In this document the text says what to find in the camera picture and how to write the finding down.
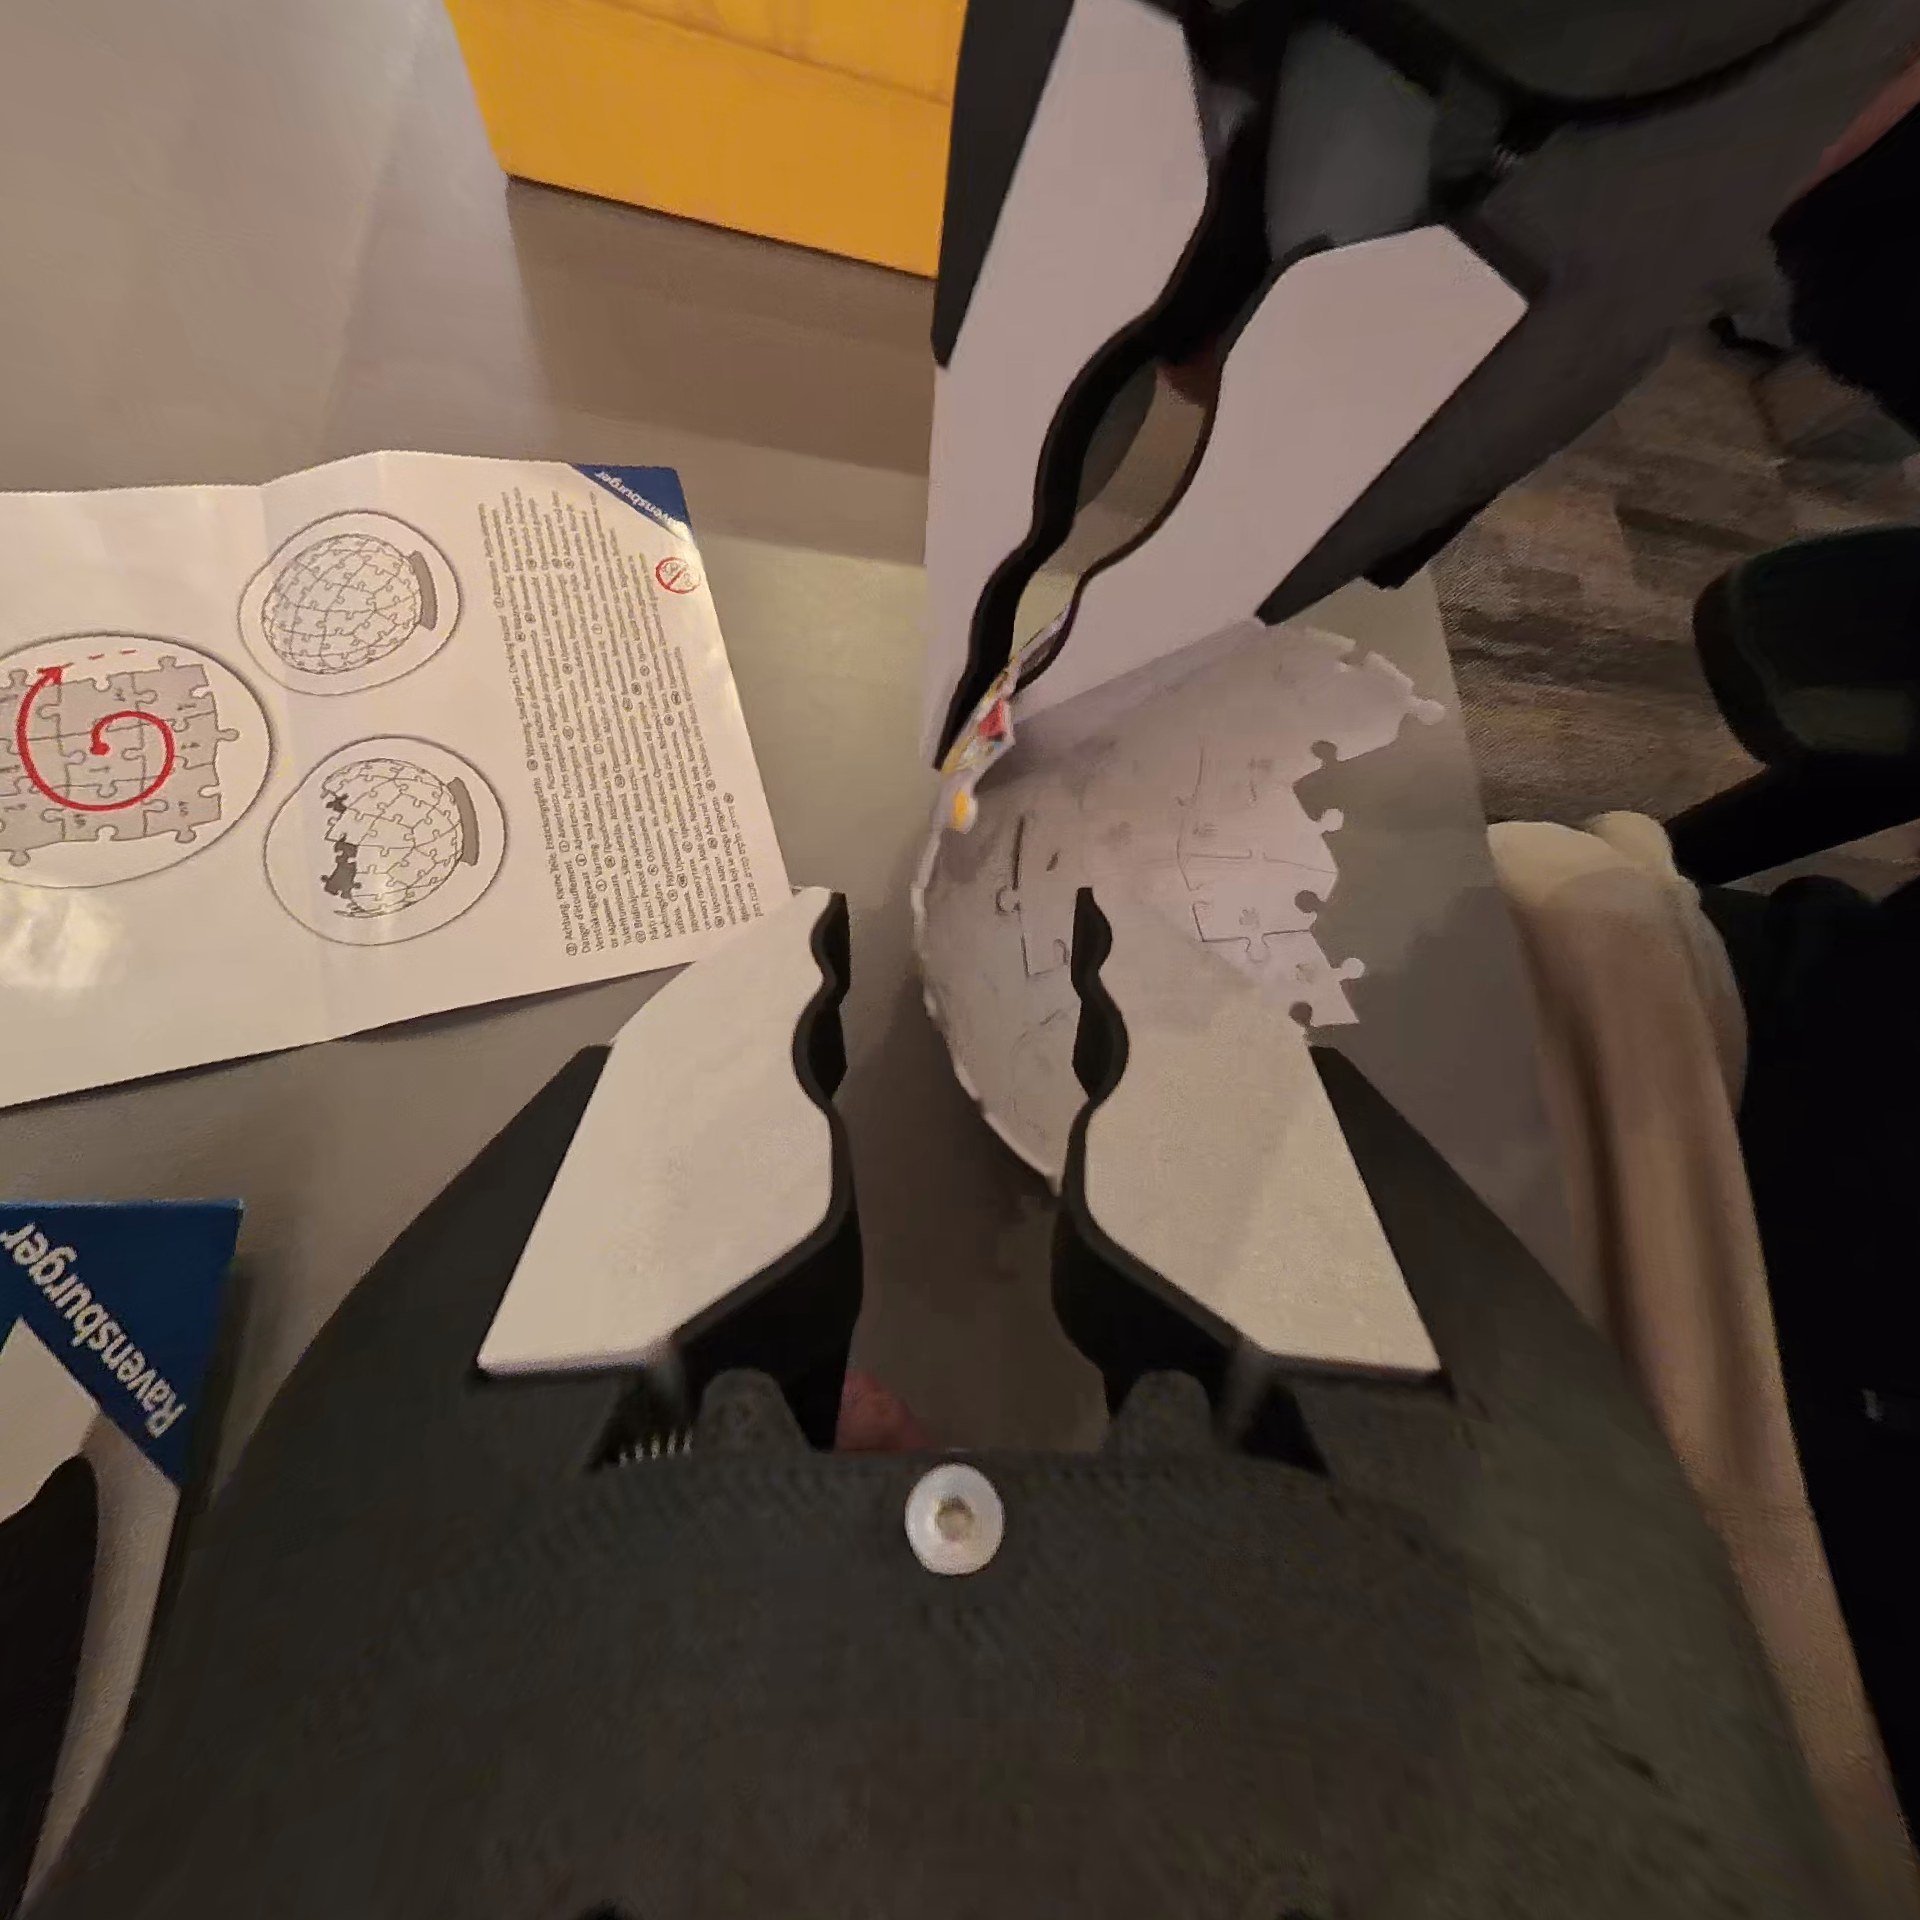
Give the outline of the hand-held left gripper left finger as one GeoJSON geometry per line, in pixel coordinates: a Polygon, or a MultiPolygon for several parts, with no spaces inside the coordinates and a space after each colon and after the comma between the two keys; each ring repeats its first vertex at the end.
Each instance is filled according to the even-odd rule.
{"type": "Polygon", "coordinates": [[[491,1378],[638,1373],[672,1424],[776,1379],[831,1448],[862,1307],[845,896],[794,893],[616,1033],[478,1347],[491,1378]]]}

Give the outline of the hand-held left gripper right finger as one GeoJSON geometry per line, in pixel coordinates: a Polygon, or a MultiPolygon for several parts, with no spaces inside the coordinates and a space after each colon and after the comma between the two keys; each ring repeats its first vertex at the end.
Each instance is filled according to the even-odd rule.
{"type": "Polygon", "coordinates": [[[1115,1408],[1185,1370],[1255,1413],[1294,1375],[1426,1384],[1443,1362],[1294,1007],[1085,887],[1054,1307],[1115,1408]]]}

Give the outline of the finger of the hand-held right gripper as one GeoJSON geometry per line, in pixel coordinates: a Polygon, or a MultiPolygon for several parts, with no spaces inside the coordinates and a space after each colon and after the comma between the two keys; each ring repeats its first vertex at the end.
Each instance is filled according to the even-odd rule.
{"type": "Polygon", "coordinates": [[[953,101],[929,447],[925,742],[947,755],[1014,654],[1033,568],[1065,539],[1093,429],[1145,358],[1210,195],[1181,18],[1154,3],[1065,3],[971,286],[966,194],[997,155],[981,117],[1018,95],[1010,9],[968,24],[953,101]]]}
{"type": "Polygon", "coordinates": [[[1015,707],[1042,712],[1253,617],[1528,310],[1443,223],[1286,266],[1223,361],[1191,482],[1086,575],[1015,707]]]}

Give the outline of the white half-built puzzle ball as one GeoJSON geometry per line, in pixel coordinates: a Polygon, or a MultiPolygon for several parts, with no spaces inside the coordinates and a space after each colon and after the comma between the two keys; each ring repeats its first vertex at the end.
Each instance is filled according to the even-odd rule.
{"type": "Polygon", "coordinates": [[[1085,1089],[1072,918],[1085,889],[1153,910],[1186,949],[1313,1029],[1355,1024],[1368,963],[1314,922],[1337,889],[1337,807],[1301,789],[1393,750],[1449,705],[1379,650],[1304,623],[1246,623],[1163,688],[1123,695],[1086,736],[1031,729],[1008,777],[953,798],[910,889],[930,1019],[987,1129],[1059,1191],[1085,1089]]]}

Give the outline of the colourful puzzle piece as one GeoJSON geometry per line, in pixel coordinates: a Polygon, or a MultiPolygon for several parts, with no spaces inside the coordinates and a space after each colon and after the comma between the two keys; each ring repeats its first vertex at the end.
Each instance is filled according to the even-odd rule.
{"type": "Polygon", "coordinates": [[[933,830],[970,831],[977,823],[977,789],[1015,742],[1019,659],[1010,659],[981,695],[952,742],[942,765],[942,791],[933,830]]]}

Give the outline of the person's right forearm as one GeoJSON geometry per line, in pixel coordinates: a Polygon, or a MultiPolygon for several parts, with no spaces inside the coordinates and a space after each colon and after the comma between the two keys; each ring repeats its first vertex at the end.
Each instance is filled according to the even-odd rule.
{"type": "Polygon", "coordinates": [[[1855,136],[1789,206],[1770,240],[1794,341],[1871,390],[1917,385],[1918,106],[1855,136]]]}

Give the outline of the blue puzzle box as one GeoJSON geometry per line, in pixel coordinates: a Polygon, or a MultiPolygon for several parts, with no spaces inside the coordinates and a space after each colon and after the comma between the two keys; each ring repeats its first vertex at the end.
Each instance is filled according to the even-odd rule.
{"type": "Polygon", "coordinates": [[[239,1201],[5,1201],[5,1831],[23,1878],[128,1719],[241,1222],[239,1201]]]}

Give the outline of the yellow box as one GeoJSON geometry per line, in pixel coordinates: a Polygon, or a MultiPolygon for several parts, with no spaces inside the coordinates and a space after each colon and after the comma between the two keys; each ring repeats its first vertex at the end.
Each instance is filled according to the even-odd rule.
{"type": "Polygon", "coordinates": [[[930,278],[962,1],[446,1],[503,173],[930,278]]]}

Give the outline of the black chair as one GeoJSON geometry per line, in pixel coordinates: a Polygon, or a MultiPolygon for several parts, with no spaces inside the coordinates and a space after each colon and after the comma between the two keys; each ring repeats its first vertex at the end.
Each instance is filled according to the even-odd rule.
{"type": "Polygon", "coordinates": [[[1667,825],[1683,875],[1729,885],[1918,817],[1918,530],[1801,537],[1694,608],[1721,722],[1759,763],[1667,825]]]}

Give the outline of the beige cloth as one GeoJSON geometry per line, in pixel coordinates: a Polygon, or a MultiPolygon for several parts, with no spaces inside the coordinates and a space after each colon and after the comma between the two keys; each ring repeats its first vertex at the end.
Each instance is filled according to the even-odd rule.
{"type": "Polygon", "coordinates": [[[1918,1914],[1917,1850],[1794,1448],[1737,1143],[1735,958],[1667,827],[1497,823],[1574,1217],[1567,1288],[1649,1398],[1729,1552],[1849,1885],[1918,1914]]]}

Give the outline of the white instruction leaflet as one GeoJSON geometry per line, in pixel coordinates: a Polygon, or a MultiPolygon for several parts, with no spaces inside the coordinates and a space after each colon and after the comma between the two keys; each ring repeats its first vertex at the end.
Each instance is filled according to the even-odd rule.
{"type": "Polygon", "coordinates": [[[674,469],[5,494],[8,1109],[674,968],[786,897],[674,469]]]}

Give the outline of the dark clothing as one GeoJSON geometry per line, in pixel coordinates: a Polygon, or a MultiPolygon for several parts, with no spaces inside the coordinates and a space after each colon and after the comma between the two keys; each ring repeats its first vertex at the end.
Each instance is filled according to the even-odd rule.
{"type": "Polygon", "coordinates": [[[1917,1914],[1917,882],[1701,905],[1744,1010],[1737,1143],[1785,1446],[1731,1549],[1856,1912],[1917,1914]]]}

